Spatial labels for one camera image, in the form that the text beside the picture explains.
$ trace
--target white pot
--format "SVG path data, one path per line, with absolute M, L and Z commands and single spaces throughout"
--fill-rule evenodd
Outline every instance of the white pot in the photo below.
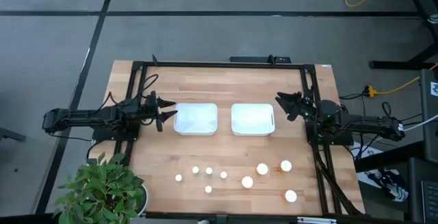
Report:
M 148 205 L 148 200 L 149 200 L 149 193 L 148 193 L 148 190 L 146 189 L 146 186 L 144 186 L 144 184 L 142 184 L 142 186 L 143 186 L 143 189 L 144 189 L 144 193 L 145 193 L 145 195 L 146 195 L 146 196 L 144 196 L 144 197 L 146 198 L 146 201 L 144 202 L 144 205 L 143 205 L 142 210 L 141 210 L 139 213 L 137 213 L 138 216 L 140 216 L 141 214 L 143 214 L 144 210 L 146 209 L 146 207 L 147 207 L 147 205 Z

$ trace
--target white cable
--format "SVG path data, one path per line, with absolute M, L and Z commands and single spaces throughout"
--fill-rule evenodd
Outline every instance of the white cable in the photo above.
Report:
M 423 122 L 421 122 L 420 124 L 414 125 L 413 127 L 410 127 L 410 128 L 408 128 L 408 129 L 406 129 L 404 132 L 407 132 L 407 131 L 409 131 L 409 130 L 415 129 L 415 128 L 420 127 L 420 126 L 422 126 L 422 125 L 425 125 L 425 124 L 427 124 L 427 123 L 433 121 L 433 120 L 436 119 L 436 118 L 438 118 L 438 114 L 435 115 L 434 117 L 428 119 L 427 121 L 423 121 Z

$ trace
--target white plastic bin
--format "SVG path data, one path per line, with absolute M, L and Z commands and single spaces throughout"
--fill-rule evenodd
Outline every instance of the white plastic bin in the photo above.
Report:
M 231 129 L 236 136 L 267 136 L 275 130 L 274 108 L 270 104 L 234 104 Z
M 178 103 L 173 129 L 181 135 L 213 135 L 218 129 L 218 106 L 213 103 Z

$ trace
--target wooden table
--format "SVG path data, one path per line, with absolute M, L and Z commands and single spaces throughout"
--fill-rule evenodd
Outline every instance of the wooden table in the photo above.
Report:
M 107 93 L 111 91 L 116 101 L 125 98 L 131 65 L 132 61 L 114 61 Z M 339 103 L 331 67 L 315 67 L 321 99 Z M 156 90 L 157 95 L 165 100 L 215 103 L 218 106 L 218 130 L 213 136 L 182 136 L 173 129 L 174 117 L 166 121 L 161 133 L 154 125 L 141 127 L 139 138 L 134 143 L 130 167 L 144 179 L 150 192 L 147 211 L 321 214 L 315 165 L 311 147 L 307 144 L 304 121 L 300 117 L 294 122 L 288 121 L 274 100 L 277 92 L 302 91 L 298 70 L 148 67 L 147 76 L 152 74 L 158 74 L 159 78 L 148 91 Z M 234 103 L 273 105 L 274 133 L 266 137 L 234 136 L 230 111 Z M 90 157 L 96 158 L 105 152 L 109 158 L 114 145 L 114 141 L 102 142 L 93 148 Z M 332 146 L 331 149 L 337 183 L 356 208 L 364 212 L 351 155 L 340 146 Z M 291 172 L 280 172 L 282 160 L 292 162 Z M 270 169 L 268 175 L 256 173 L 255 167 L 262 162 Z M 199 175 L 193 176 L 193 166 L 200 168 Z M 208 166 L 213 168 L 211 177 L 205 174 Z M 227 179 L 220 178 L 221 171 L 228 173 Z M 175 181 L 176 174 L 183 176 L 182 182 Z M 244 176 L 254 179 L 251 189 L 242 187 Z M 211 194 L 204 191 L 207 185 L 213 187 Z M 289 189 L 298 195 L 295 203 L 288 203 L 283 197 Z M 326 194 L 329 208 L 333 211 L 328 184 Z

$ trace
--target small white ball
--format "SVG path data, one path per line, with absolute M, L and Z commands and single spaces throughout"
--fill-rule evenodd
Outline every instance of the small white ball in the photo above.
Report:
M 242 185 L 243 185 L 243 187 L 245 187 L 245 188 L 251 188 L 251 187 L 253 187 L 253 184 L 254 184 L 254 181 L 253 181 L 253 179 L 252 179 L 251 177 L 249 177 L 249 176 L 245 176 L 245 177 L 242 179 Z
M 211 193 L 212 190 L 213 190 L 213 188 L 211 186 L 206 186 L 205 187 L 205 192 L 206 193 Z
M 225 171 L 223 171 L 223 172 L 220 173 L 220 177 L 223 178 L 223 179 L 226 179 L 227 176 L 228 176 L 228 174 L 227 174 L 227 172 L 225 172 Z
M 192 172 L 193 172 L 194 174 L 199 173 L 199 168 L 198 168 L 197 166 L 194 166 L 194 167 L 192 168 Z
M 213 169 L 212 168 L 206 168 L 205 169 L 205 173 L 208 175 L 211 175 L 213 173 Z
M 296 201 L 296 193 L 293 190 L 288 190 L 285 193 L 285 198 L 288 202 L 293 203 Z
M 260 163 L 260 164 L 257 166 L 257 172 L 258 172 L 260 175 L 265 175 L 266 173 L 268 173 L 268 171 L 269 171 L 268 166 L 267 166 L 266 164 L 264 164 L 264 163 Z
M 288 160 L 284 160 L 281 162 L 281 170 L 285 171 L 285 172 L 289 172 L 290 170 L 292 170 L 292 163 L 290 163 L 290 161 Z

